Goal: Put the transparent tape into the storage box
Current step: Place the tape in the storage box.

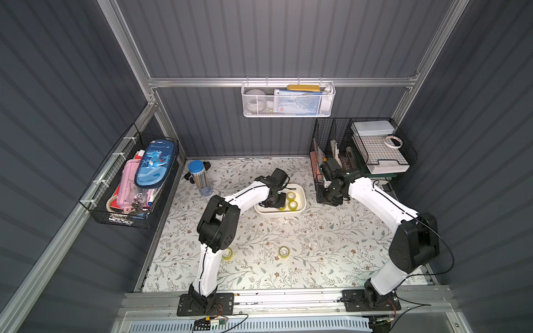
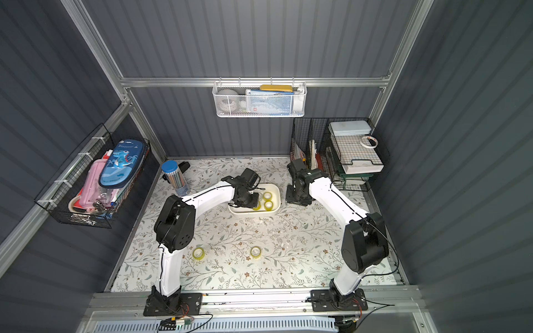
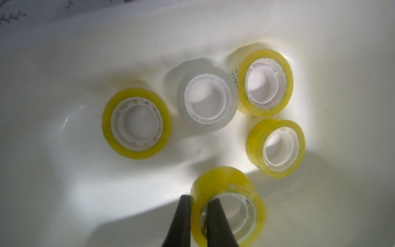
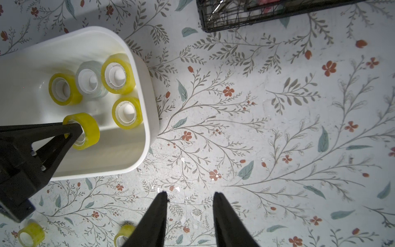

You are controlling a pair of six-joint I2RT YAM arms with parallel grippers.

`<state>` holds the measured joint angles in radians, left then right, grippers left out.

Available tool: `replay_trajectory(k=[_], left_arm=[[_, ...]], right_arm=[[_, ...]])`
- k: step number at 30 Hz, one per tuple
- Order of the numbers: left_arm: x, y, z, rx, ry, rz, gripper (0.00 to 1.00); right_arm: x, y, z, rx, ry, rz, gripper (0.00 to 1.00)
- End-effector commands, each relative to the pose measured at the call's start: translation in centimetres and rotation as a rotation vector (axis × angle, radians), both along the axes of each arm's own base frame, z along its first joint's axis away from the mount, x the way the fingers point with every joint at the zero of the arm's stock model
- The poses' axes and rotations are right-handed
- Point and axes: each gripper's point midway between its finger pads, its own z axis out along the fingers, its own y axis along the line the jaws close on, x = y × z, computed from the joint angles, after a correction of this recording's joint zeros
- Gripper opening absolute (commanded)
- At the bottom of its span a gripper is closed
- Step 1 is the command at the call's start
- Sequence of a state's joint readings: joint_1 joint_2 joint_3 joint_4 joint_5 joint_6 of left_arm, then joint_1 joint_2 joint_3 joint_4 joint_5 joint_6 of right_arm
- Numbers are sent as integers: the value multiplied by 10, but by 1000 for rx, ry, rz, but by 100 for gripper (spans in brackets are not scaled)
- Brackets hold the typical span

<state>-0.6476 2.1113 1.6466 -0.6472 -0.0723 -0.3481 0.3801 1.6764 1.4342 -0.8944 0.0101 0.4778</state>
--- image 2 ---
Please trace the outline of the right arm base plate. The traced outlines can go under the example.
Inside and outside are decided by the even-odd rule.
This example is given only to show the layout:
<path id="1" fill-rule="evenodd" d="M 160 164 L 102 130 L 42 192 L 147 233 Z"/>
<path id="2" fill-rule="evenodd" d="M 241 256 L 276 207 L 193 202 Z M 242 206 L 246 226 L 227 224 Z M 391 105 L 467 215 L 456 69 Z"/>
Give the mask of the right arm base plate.
<path id="1" fill-rule="evenodd" d="M 314 289 L 306 299 L 314 312 L 363 312 L 369 306 L 362 289 L 342 296 L 333 290 Z"/>

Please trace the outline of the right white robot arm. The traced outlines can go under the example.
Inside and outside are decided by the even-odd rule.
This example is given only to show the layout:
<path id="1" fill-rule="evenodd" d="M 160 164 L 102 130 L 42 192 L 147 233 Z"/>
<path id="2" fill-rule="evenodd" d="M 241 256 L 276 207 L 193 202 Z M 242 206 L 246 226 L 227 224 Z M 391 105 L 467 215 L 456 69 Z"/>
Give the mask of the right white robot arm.
<path id="1" fill-rule="evenodd" d="M 339 273 L 330 282 L 330 293 L 341 298 L 352 294 L 370 270 L 389 256 L 389 242 L 383 217 L 370 214 L 334 186 L 320 169 L 308 169 L 302 160 L 287 165 L 292 183 L 287 187 L 286 201 L 308 206 L 321 204 L 340 224 L 343 230 Z"/>

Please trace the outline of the white storage box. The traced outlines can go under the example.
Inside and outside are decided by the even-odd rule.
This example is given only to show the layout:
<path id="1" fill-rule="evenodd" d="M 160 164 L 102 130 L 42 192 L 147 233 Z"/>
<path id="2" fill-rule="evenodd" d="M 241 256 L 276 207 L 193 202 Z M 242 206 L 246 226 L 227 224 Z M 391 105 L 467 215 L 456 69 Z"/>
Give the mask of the white storage box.
<path id="1" fill-rule="evenodd" d="M 253 191 L 259 194 L 258 205 L 255 208 L 229 207 L 229 212 L 238 219 L 260 218 L 276 215 L 281 206 L 280 190 L 275 184 L 264 183 Z"/>

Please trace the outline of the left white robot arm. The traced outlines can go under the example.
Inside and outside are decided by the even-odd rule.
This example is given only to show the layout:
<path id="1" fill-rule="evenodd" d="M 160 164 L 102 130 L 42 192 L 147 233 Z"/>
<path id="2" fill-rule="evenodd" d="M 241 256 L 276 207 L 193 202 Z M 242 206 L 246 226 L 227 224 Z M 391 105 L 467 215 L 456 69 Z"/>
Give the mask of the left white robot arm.
<path id="1" fill-rule="evenodd" d="M 255 208 L 259 194 L 255 192 L 261 177 L 246 168 L 241 175 L 226 176 L 212 187 L 196 194 L 169 196 L 154 225 L 160 254 L 159 277 L 155 289 L 164 297 L 180 293 L 180 270 L 183 251 L 194 238 L 196 220 L 221 204 L 234 208 Z"/>

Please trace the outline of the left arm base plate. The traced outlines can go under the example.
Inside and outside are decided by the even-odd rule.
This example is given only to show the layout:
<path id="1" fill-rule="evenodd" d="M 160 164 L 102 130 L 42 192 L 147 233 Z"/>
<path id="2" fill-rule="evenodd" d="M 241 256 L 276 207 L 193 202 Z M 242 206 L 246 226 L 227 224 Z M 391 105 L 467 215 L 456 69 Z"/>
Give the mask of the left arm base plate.
<path id="1" fill-rule="evenodd" d="M 202 300 L 202 293 L 166 297 L 155 291 L 147 298 L 143 316 L 196 316 L 199 315 Z"/>

